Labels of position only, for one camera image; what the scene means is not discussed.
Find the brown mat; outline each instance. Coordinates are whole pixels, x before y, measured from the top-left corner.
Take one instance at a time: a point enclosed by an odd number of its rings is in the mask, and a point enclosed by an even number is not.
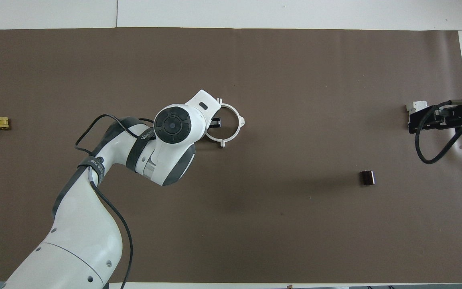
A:
[[[237,139],[200,141],[170,187],[122,166],[101,185],[134,236],[130,281],[462,282],[462,139],[425,165],[405,112],[462,96],[456,31],[177,28],[0,31],[0,280],[46,236],[92,119],[201,88],[245,117]]]

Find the black circular cap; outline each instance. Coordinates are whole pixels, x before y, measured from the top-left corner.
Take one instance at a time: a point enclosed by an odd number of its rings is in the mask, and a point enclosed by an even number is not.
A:
[[[178,106],[162,110],[154,120],[156,136],[166,143],[179,143],[190,133],[190,117]]]
[[[181,130],[181,120],[175,116],[168,117],[163,123],[164,130],[169,134],[175,134]]]

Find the cable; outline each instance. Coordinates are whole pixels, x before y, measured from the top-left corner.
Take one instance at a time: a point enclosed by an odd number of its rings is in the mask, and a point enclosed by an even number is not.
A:
[[[90,185],[92,186],[92,189],[94,189],[95,193],[110,207],[115,214],[121,219],[122,224],[124,225],[124,228],[126,229],[126,233],[128,234],[128,239],[130,240],[130,261],[128,263],[128,269],[126,271],[126,276],[124,276],[124,280],[122,281],[121,289],[124,288],[124,285],[126,284],[126,281],[128,280],[128,277],[130,276],[130,271],[132,269],[132,261],[133,261],[133,240],[132,240],[132,233],[130,232],[130,228],[128,227],[128,224],[126,223],[126,220],[124,217],[121,215],[121,213],[115,208],[115,206],[110,203],[110,200],[108,200],[103,193],[97,188],[95,185],[94,181],[90,181]]]
[[[459,137],[461,137],[462,135],[462,127],[456,131],[456,133],[454,134],[454,136],[448,141],[448,143],[443,147],[443,149],[440,151],[440,153],[438,153],[438,155],[436,155],[435,157],[433,157],[432,159],[426,159],[424,157],[424,155],[422,154],[421,150],[420,150],[420,132],[422,131],[422,129],[424,128],[424,124],[425,122],[427,121],[427,119],[431,116],[431,114],[433,114],[436,110],[438,110],[439,108],[441,108],[442,106],[446,106],[446,105],[449,105],[451,104],[451,101],[446,101],[446,102],[442,102],[441,104],[438,104],[436,106],[433,106],[422,118],[422,120],[420,121],[420,123],[418,124],[418,129],[416,130],[416,135],[415,135],[415,148],[416,148],[416,154],[418,155],[418,157],[423,161],[423,163],[426,163],[428,165],[430,165],[431,163],[436,163],[437,161],[439,161],[449,150],[450,148],[454,145],[454,143],[457,141],[457,139],[459,139]]]
[[[77,139],[76,143],[74,144],[74,148],[79,150],[79,151],[84,151],[88,154],[92,154],[91,151],[87,150],[87,149],[84,149],[84,148],[80,148],[79,146],[79,142],[88,134],[88,132],[90,132],[90,130],[92,129],[92,127],[95,125],[96,122],[98,122],[100,119],[102,119],[103,117],[111,117],[113,118],[115,121],[117,121],[117,123],[119,123],[119,126],[121,126],[121,128],[123,128],[123,130],[125,130],[128,134],[132,135],[134,138],[138,138],[138,135],[134,134],[132,131],[130,131],[126,126],[124,126],[121,121],[111,115],[111,114],[101,114],[100,116],[96,117],[94,121],[92,121],[92,123],[90,124],[90,126],[88,126],[88,128],[85,130],[85,132],[81,135],[81,137],[79,137],[79,139]]]
[[[139,118],[139,120],[141,120],[141,121],[148,121],[148,122],[150,122],[150,123],[154,123],[154,121],[152,121],[152,120],[150,120],[150,119],[148,119],[148,118]]]

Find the white ring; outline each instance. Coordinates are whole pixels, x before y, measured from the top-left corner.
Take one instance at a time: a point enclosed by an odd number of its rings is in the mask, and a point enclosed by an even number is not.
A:
[[[236,110],[236,108],[233,108],[229,104],[223,104],[221,98],[217,98],[217,101],[220,103],[220,106],[222,106],[224,108],[228,108],[232,112],[234,112],[236,114],[236,117],[238,118],[238,128],[236,128],[236,132],[231,137],[228,137],[227,139],[221,139],[221,138],[212,137],[211,135],[209,135],[208,131],[206,131],[206,135],[207,135],[207,137],[209,137],[209,139],[211,139],[212,141],[219,142],[220,147],[225,148],[226,147],[226,142],[234,139],[238,135],[238,132],[240,132],[240,128],[245,124],[245,119],[243,117],[241,117],[240,114],[238,114],[238,110]]]

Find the white table surface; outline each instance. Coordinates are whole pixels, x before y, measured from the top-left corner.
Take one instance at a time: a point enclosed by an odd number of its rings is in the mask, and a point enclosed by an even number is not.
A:
[[[0,29],[103,27],[454,30],[460,31],[462,52],[462,0],[0,0]],[[126,288],[252,289],[287,285],[129,283]],[[111,289],[119,287],[117,283],[110,285]]]

